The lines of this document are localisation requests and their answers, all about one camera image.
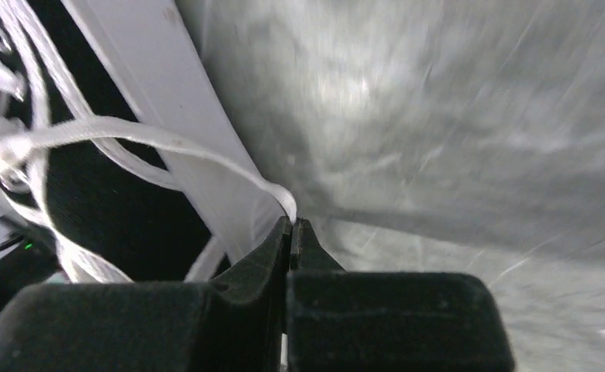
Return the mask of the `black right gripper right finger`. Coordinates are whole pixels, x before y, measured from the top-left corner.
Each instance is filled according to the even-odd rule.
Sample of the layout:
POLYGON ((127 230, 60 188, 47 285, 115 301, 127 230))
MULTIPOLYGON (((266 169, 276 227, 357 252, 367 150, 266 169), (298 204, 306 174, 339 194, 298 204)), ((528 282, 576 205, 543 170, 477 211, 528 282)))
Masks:
POLYGON ((287 277, 292 371, 512 371, 485 284, 456 272, 348 272, 311 224, 293 227, 287 277))

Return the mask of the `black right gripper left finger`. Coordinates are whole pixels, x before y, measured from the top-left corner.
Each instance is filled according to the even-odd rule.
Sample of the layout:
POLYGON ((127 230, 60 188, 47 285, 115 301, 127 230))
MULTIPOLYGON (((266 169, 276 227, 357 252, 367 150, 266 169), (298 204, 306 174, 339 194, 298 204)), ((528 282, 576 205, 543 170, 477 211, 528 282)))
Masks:
POLYGON ((0 314, 0 371, 277 371, 291 232, 207 282, 29 286, 0 314))

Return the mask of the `black white canvas sneaker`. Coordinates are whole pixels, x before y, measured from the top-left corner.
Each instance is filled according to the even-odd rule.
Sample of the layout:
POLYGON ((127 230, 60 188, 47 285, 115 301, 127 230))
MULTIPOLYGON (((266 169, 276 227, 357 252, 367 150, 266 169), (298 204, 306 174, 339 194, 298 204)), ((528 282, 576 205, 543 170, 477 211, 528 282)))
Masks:
MULTIPOLYGON (((176 2, 0 1, 0 137, 95 116, 174 133, 261 176, 176 2)), ((120 138, 37 150, 0 192, 53 240, 74 283, 206 281, 289 219, 219 164, 120 138)))

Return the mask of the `white shoelace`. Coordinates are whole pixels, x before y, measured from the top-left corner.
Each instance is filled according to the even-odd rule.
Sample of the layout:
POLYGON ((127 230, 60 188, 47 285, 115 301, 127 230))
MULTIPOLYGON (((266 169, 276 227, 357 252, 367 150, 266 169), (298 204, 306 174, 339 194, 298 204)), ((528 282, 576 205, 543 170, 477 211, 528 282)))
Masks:
POLYGON ((187 156, 210 160, 245 178, 257 188, 273 196, 289 219, 297 218, 297 205, 292 194, 281 185, 266 181, 240 167, 232 160, 195 143, 152 126, 128 122, 109 116, 76 119, 59 126, 35 129, 0 137, 0 177, 30 159, 38 150, 64 146, 88 140, 120 138, 187 156))

